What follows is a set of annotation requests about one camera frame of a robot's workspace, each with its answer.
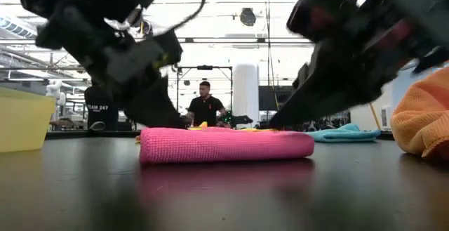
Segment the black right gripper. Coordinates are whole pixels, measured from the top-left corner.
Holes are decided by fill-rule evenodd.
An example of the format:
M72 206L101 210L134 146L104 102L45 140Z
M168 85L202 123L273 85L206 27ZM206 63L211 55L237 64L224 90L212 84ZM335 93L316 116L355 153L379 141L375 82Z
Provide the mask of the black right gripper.
M422 72L448 59L448 16L308 15L293 18L293 31L315 46L310 77L271 118L283 128L365 105L382 95L410 60Z

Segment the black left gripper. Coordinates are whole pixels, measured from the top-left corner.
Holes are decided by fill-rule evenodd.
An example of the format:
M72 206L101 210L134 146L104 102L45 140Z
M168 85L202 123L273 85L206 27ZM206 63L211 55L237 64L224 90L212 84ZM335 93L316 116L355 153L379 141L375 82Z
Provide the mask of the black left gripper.
M62 0L38 31L36 45L64 48L102 84L150 84L122 110L148 128L186 129L187 122L168 96L168 78L159 68L180 61L182 47L173 31L140 42L108 25L94 0Z

